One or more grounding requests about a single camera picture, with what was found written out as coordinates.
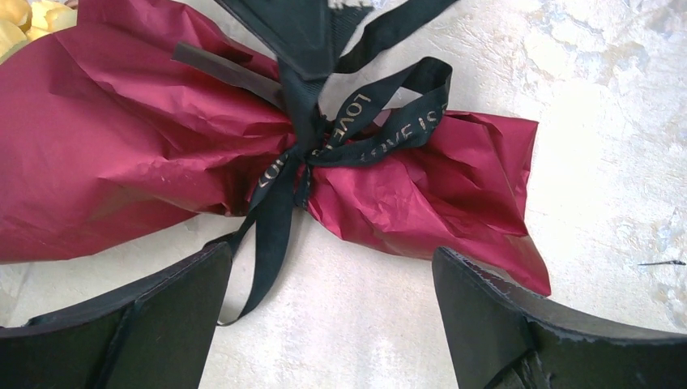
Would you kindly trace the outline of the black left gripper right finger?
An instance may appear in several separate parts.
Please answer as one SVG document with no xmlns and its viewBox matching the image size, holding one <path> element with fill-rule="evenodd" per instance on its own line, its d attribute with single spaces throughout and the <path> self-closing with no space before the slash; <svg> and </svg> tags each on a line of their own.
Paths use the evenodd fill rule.
<svg viewBox="0 0 687 389">
<path fill-rule="evenodd" d="M 433 255 L 434 288 L 461 388 L 683 388 L 686 337 L 563 306 L 461 254 Z"/>
</svg>

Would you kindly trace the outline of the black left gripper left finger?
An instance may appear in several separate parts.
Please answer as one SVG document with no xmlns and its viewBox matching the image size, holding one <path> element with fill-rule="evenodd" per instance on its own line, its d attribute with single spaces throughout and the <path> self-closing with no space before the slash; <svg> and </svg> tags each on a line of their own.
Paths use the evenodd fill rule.
<svg viewBox="0 0 687 389">
<path fill-rule="evenodd" d="M 4 388 L 196 388 L 231 272 L 224 243 L 1 330 Z"/>
</svg>

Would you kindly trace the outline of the flower bouquet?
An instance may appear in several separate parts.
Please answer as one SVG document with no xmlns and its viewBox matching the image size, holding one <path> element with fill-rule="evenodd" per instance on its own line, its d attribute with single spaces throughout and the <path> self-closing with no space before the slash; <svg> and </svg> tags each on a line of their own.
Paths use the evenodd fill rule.
<svg viewBox="0 0 687 389">
<path fill-rule="evenodd" d="M 297 141 L 286 112 L 178 62 L 179 43 L 273 81 L 270 59 L 174 1 L 84 1 L 73 28 L 1 65 L 1 260 L 73 259 L 199 213 L 248 215 Z M 451 111 L 419 147 L 317 167 L 306 207 L 341 239 L 427 259 L 446 246 L 547 296 L 524 221 L 537 123 Z"/>
</svg>

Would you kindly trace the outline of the black ribbon with gold lettering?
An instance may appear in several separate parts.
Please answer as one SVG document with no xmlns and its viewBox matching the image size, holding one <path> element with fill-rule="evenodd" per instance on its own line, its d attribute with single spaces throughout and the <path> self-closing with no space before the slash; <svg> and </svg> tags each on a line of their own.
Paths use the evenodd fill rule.
<svg viewBox="0 0 687 389">
<path fill-rule="evenodd" d="M 317 167 L 378 163 L 426 144 L 445 112 L 452 69 L 432 57 L 357 89 L 334 120 L 318 98 L 334 74 L 353 74 L 437 18 L 448 1 L 407 1 L 366 22 L 368 1 L 224 1 L 221 6 L 278 58 L 279 80 L 179 43 L 176 61 L 252 92 L 288 115 L 297 141 L 258 179 L 241 227 L 222 237 L 237 250 L 256 231 L 254 277 L 243 313 L 274 285 L 288 248 L 294 207 L 306 207 Z"/>
</svg>

